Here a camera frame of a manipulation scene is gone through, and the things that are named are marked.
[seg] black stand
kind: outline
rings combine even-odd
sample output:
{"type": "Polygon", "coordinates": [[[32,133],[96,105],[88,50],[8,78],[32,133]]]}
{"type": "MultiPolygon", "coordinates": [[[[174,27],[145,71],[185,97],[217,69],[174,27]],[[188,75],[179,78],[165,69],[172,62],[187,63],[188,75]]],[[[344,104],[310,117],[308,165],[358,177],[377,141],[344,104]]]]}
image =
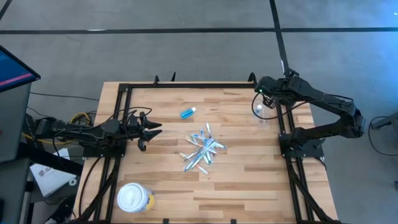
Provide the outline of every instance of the black stand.
{"type": "Polygon", "coordinates": [[[37,149],[26,143],[21,142],[19,144],[18,158],[29,158],[32,162],[42,164],[60,171],[81,175],[83,166],[77,162],[70,161],[68,159],[55,156],[49,152],[37,149]]]}

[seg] small white object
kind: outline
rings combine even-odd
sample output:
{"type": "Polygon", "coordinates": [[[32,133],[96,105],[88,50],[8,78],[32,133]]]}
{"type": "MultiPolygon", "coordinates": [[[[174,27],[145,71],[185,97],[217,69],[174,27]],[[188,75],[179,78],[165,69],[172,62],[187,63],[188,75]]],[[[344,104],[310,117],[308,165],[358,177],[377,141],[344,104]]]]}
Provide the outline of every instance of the small white object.
{"type": "Polygon", "coordinates": [[[145,210],[145,206],[148,203],[148,191],[141,184],[126,184],[118,193],[119,208],[129,213],[145,210]]]}
{"type": "Polygon", "coordinates": [[[280,64],[282,65],[282,72],[285,73],[285,63],[282,59],[280,60],[280,64]]]}
{"type": "Polygon", "coordinates": [[[260,111],[262,111],[262,105],[261,105],[261,104],[258,104],[258,105],[256,106],[255,112],[256,112],[257,115],[259,115],[260,111]]]}
{"type": "Polygon", "coordinates": [[[69,180],[69,185],[75,186],[76,184],[77,184],[77,180],[76,179],[69,180]]]}

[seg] black metal frame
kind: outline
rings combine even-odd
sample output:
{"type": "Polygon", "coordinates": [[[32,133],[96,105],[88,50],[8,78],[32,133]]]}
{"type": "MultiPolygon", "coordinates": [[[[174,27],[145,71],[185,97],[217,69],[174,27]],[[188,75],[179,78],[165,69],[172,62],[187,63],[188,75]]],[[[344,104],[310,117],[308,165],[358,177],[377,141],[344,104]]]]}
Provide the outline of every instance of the black metal frame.
{"type": "MultiPolygon", "coordinates": [[[[172,77],[173,82],[175,80],[175,73],[172,77]]],[[[120,110],[121,104],[122,104],[122,95],[124,92],[126,92],[126,101],[124,102],[124,108],[130,108],[130,102],[131,102],[131,95],[132,95],[132,90],[134,88],[251,88],[254,89],[254,87],[257,84],[257,79],[256,76],[251,73],[248,79],[247,83],[170,83],[170,82],[165,82],[162,83],[159,81],[158,76],[155,77],[155,80],[153,83],[140,83],[140,84],[128,84],[128,83],[123,83],[119,84],[118,88],[118,96],[116,98],[116,104],[114,107],[114,118],[118,118],[118,111],[120,110]]],[[[284,118],[282,115],[282,108],[280,105],[276,106],[277,114],[278,114],[278,121],[279,121],[279,128],[280,128],[280,133],[285,134],[285,123],[284,123],[284,118]]],[[[123,112],[123,117],[128,113],[128,110],[124,110],[123,112]]],[[[294,121],[293,121],[293,116],[292,113],[288,113],[288,122],[289,122],[289,127],[290,129],[294,129],[294,121]]],[[[294,206],[294,212],[295,212],[295,219],[297,223],[333,223],[334,221],[329,218],[323,210],[317,205],[316,201],[313,199],[313,197],[310,195],[308,192],[308,187],[307,187],[307,181],[305,178],[305,171],[304,171],[304,166],[302,163],[302,158],[297,159],[297,169],[298,169],[298,175],[296,174],[294,170],[294,163],[290,157],[285,157],[286,160],[286,166],[287,166],[287,172],[289,174],[289,184],[290,184],[290,190],[292,193],[292,200],[293,200],[293,206],[294,206]],[[302,214],[301,214],[301,209],[300,209],[300,204],[299,204],[299,198],[298,198],[298,193],[296,187],[299,188],[301,193],[304,196],[305,199],[305,208],[307,212],[307,217],[308,220],[303,220],[302,214]],[[313,216],[313,211],[320,217],[321,222],[316,222],[313,216]]],[[[120,167],[120,158],[116,158],[114,162],[114,167],[112,171],[112,176],[113,177],[111,180],[110,178],[107,179],[108,175],[108,169],[109,169],[109,163],[110,163],[110,158],[106,158],[104,161],[104,166],[103,166],[103,171],[102,171],[102,176],[101,176],[101,182],[99,186],[99,195],[104,195],[104,193],[107,191],[108,187],[110,186],[110,194],[109,194],[109,199],[108,199],[108,207],[106,209],[106,221],[110,222],[111,217],[112,217],[112,212],[113,212],[113,204],[114,204],[114,199],[115,199],[115,193],[116,193],[116,184],[117,184],[117,175],[119,172],[119,167],[120,167]]],[[[100,212],[101,212],[101,198],[96,197],[96,210],[95,210],[95,215],[94,215],[94,221],[100,221],[100,212]]]]}

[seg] cable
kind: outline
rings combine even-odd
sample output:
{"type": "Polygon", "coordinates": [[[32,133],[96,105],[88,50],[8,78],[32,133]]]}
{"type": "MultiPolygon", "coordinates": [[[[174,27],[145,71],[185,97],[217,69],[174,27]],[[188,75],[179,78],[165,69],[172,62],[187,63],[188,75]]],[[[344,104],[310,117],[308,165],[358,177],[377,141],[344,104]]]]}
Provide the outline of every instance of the cable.
{"type": "MultiPolygon", "coordinates": [[[[22,133],[22,135],[23,135],[25,138],[33,139],[33,137],[30,136],[30,135],[28,135],[28,134],[22,133]]],[[[52,142],[46,141],[46,140],[43,140],[43,139],[38,139],[38,141],[40,141],[40,142],[42,142],[42,143],[52,144],[52,142]]],[[[74,140],[70,140],[70,141],[67,141],[67,142],[56,142],[55,144],[66,145],[66,144],[70,144],[70,143],[73,142],[73,141],[74,141],[74,140]]]]}
{"type": "Polygon", "coordinates": [[[96,110],[94,110],[94,111],[89,111],[89,112],[86,112],[86,114],[97,114],[97,111],[96,111],[96,110]]]}
{"type": "Polygon", "coordinates": [[[43,116],[43,117],[46,117],[46,118],[49,118],[50,116],[47,116],[47,115],[44,115],[44,114],[41,114],[41,113],[39,113],[39,112],[37,112],[37,110],[35,110],[35,109],[33,109],[33,108],[31,108],[31,107],[29,107],[29,106],[26,106],[28,109],[31,109],[32,111],[35,111],[35,113],[37,113],[38,115],[40,115],[40,116],[43,116]]]}
{"type": "MultiPolygon", "coordinates": [[[[256,98],[257,98],[257,96],[258,96],[259,94],[260,94],[260,93],[257,93],[257,95],[253,98],[253,100],[252,100],[252,102],[251,102],[251,111],[253,112],[253,114],[254,114],[256,117],[258,117],[258,118],[260,118],[260,119],[264,119],[264,120],[269,120],[269,119],[276,119],[276,118],[278,118],[278,116],[271,117],[271,118],[262,118],[262,117],[258,116],[258,115],[256,114],[256,112],[254,112],[254,108],[253,108],[253,106],[254,106],[254,101],[256,100],[256,98]]],[[[299,106],[301,106],[301,105],[303,105],[303,104],[306,104],[306,103],[308,103],[308,101],[304,101],[304,102],[302,102],[302,103],[299,103],[299,104],[293,106],[292,108],[286,110],[285,113],[282,113],[282,116],[285,115],[285,114],[287,114],[289,111],[292,111],[292,110],[294,110],[294,109],[298,108],[299,106]]]]}
{"type": "Polygon", "coordinates": [[[368,126],[368,137],[369,137],[369,142],[371,143],[372,148],[373,148],[376,152],[378,152],[378,153],[380,153],[380,154],[382,154],[382,155],[384,155],[384,156],[398,156],[398,154],[386,154],[386,153],[383,153],[383,152],[381,152],[381,151],[378,151],[378,150],[376,149],[376,147],[374,147],[374,144],[373,144],[372,139],[371,139],[372,122],[373,122],[375,119],[379,119],[379,118],[386,118],[386,116],[377,116],[377,117],[373,118],[373,119],[371,120],[371,122],[369,122],[369,126],[368,126]]]}
{"type": "Polygon", "coordinates": [[[325,162],[321,159],[321,158],[319,158],[319,157],[314,157],[316,160],[318,160],[320,163],[322,163],[322,165],[325,167],[325,170],[327,171],[328,170],[328,168],[326,167],[326,164],[325,164],[325,162]]]}
{"type": "Polygon", "coordinates": [[[99,101],[99,99],[94,99],[94,98],[89,98],[89,97],[84,97],[84,96],[66,96],[66,95],[54,95],[54,94],[34,93],[34,92],[31,92],[30,94],[40,95],[40,96],[53,96],[53,97],[64,97],[64,98],[79,98],[79,99],[84,99],[84,100],[99,101]]]}
{"type": "Polygon", "coordinates": [[[54,147],[54,150],[55,150],[55,152],[57,152],[57,156],[58,156],[58,160],[59,160],[59,162],[60,162],[60,165],[66,170],[66,168],[65,168],[65,166],[63,165],[63,162],[62,162],[62,160],[61,160],[61,156],[60,156],[60,153],[58,152],[58,149],[57,149],[57,145],[56,145],[56,143],[55,143],[55,138],[59,135],[59,134],[61,134],[62,132],[65,132],[65,131],[73,131],[73,130],[80,130],[81,128],[71,128],[71,129],[66,129],[66,130],[63,130],[63,131],[59,131],[59,132],[57,132],[55,135],[54,135],[54,137],[52,138],[52,146],[54,147]]]}
{"type": "Polygon", "coordinates": [[[86,184],[87,184],[88,177],[90,176],[91,172],[94,169],[94,166],[97,164],[98,161],[100,161],[100,159],[101,158],[99,157],[99,158],[97,158],[97,160],[95,160],[94,164],[91,166],[91,168],[89,169],[89,171],[87,173],[87,176],[86,176],[86,179],[85,179],[85,181],[83,183],[83,186],[81,187],[80,200],[79,200],[79,217],[81,216],[81,201],[83,200],[83,193],[85,191],[85,187],[86,187],[86,184]]]}
{"type": "Polygon", "coordinates": [[[72,211],[73,219],[76,220],[76,214],[72,211]]]}
{"type": "Polygon", "coordinates": [[[79,112],[79,113],[73,115],[72,119],[70,120],[70,123],[72,123],[73,120],[74,120],[77,116],[79,116],[79,115],[84,115],[84,116],[86,116],[86,118],[87,118],[88,121],[90,120],[90,117],[89,117],[86,113],[79,112]]]}

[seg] black floor stripe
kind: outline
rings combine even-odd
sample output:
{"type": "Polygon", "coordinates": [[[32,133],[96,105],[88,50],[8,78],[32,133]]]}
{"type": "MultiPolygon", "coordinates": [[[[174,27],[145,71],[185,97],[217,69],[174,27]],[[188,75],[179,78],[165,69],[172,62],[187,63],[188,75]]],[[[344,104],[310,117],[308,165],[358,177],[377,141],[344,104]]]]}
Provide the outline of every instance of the black floor stripe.
{"type": "Polygon", "coordinates": [[[0,30],[0,34],[189,34],[189,33],[258,33],[275,32],[269,27],[217,27],[173,29],[104,29],[104,30],[0,30]]]}
{"type": "Polygon", "coordinates": [[[2,7],[1,11],[0,11],[0,20],[2,19],[2,17],[4,16],[4,14],[6,13],[8,7],[10,6],[12,0],[7,0],[6,3],[4,4],[4,6],[2,7]]]}
{"type": "Polygon", "coordinates": [[[282,32],[398,32],[398,27],[282,28],[282,32]]]}

